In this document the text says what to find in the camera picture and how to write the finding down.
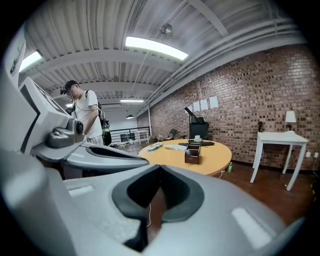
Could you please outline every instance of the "white side table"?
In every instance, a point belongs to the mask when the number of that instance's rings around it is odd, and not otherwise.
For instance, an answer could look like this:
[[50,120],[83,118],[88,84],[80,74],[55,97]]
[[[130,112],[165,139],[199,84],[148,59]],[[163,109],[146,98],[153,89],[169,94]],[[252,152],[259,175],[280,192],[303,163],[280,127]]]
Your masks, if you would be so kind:
[[257,138],[257,143],[256,143],[256,150],[255,150],[255,156],[254,156],[254,162],[252,168],[254,168],[253,175],[251,177],[250,182],[253,183],[255,181],[255,177],[258,172],[259,168],[259,163],[261,160],[261,155],[262,155],[262,149],[264,144],[280,144],[280,145],[290,145],[288,155],[286,157],[285,165],[283,168],[282,173],[285,174],[291,152],[292,152],[292,147],[293,145],[301,146],[298,162],[296,163],[293,175],[290,179],[290,182],[288,186],[286,187],[287,191],[290,191],[293,184],[295,183],[295,180],[298,176],[298,173],[301,168],[302,161],[304,160],[305,157],[305,152],[306,152],[306,146],[307,146],[308,140],[297,135],[297,134],[292,134],[292,135],[286,135],[285,132],[258,132],[258,138]]
[[141,133],[146,133],[146,140],[147,140],[147,142],[149,143],[148,130],[137,130],[137,131],[136,131],[136,135],[137,135],[137,137],[138,137],[139,144],[141,145],[141,139],[140,139],[140,134],[141,134]]

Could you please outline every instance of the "lamp shade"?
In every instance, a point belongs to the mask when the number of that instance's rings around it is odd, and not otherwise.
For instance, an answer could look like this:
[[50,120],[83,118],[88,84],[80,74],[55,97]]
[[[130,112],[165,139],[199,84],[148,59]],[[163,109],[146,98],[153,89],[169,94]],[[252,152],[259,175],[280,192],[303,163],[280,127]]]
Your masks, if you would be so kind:
[[296,115],[294,111],[287,111],[285,115],[285,122],[286,123],[295,123],[296,122]]

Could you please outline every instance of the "table lamp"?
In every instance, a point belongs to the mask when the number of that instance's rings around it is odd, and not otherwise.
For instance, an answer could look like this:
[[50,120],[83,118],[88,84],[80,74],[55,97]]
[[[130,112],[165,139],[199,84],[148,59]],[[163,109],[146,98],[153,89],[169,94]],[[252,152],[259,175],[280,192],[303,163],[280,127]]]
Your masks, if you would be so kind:
[[289,123],[288,124],[289,131],[286,131],[285,134],[287,136],[295,134],[295,132],[293,130],[291,130],[292,129],[292,124],[290,124],[290,123],[296,123],[296,116],[295,116],[295,112],[294,111],[287,111],[286,112],[285,122]]

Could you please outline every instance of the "wooden floor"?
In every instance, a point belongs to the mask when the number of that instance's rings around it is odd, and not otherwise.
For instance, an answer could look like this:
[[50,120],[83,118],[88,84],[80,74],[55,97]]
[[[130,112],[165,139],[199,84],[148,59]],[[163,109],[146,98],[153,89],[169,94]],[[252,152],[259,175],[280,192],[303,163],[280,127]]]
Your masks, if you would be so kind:
[[[134,144],[126,148],[126,151],[138,152],[149,144]],[[251,166],[234,163],[232,172],[224,172],[221,179],[240,187],[251,196],[261,201],[275,211],[283,221],[289,225],[298,218],[305,216],[313,200],[310,187],[315,179],[313,174],[299,174],[291,191],[287,191],[285,185],[289,183],[291,173],[282,174],[280,171],[259,168],[254,183],[250,183],[253,173]],[[148,238],[152,241],[161,228],[161,219],[166,211],[161,189],[158,190],[151,202],[151,225],[148,227]]]

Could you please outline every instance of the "white machine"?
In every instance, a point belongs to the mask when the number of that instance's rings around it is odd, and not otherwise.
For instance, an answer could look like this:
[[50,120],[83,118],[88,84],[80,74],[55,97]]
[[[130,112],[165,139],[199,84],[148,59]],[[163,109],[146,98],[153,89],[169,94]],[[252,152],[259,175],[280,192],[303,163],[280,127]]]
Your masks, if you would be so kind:
[[[23,32],[0,71],[0,192],[34,246],[59,256],[276,255],[300,227],[289,227],[233,184],[85,143],[71,118],[30,78],[17,86]],[[109,175],[63,181],[48,162]],[[147,211],[157,190],[167,211],[149,243]]]

